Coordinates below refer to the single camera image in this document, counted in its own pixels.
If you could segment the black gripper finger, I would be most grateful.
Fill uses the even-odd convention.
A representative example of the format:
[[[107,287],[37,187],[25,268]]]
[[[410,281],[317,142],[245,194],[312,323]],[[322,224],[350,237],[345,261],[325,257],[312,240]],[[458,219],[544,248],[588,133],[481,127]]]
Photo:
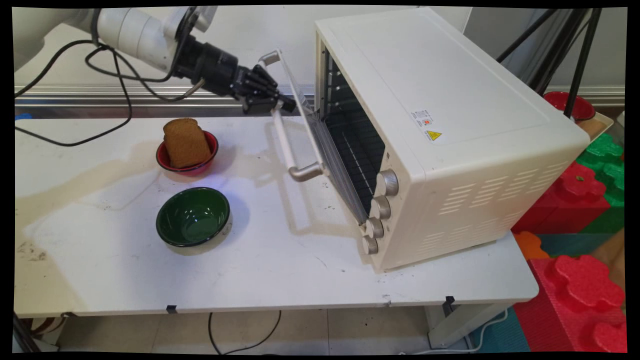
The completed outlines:
[[[278,83],[272,78],[262,64],[256,64],[244,75],[244,86],[252,94],[275,97],[279,94]]]
[[[279,108],[292,113],[297,107],[294,99],[288,96],[245,96],[241,100],[242,112],[245,115],[259,115],[269,113],[273,109]]]

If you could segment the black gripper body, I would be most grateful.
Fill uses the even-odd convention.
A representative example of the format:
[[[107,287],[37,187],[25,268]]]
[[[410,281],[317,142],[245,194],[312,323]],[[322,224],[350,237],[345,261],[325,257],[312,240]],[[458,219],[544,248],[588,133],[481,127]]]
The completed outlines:
[[[239,66],[238,58],[210,43],[186,39],[176,60],[176,77],[187,78],[193,85],[201,80],[202,89],[217,96],[236,100],[252,91],[243,84],[248,69]]]

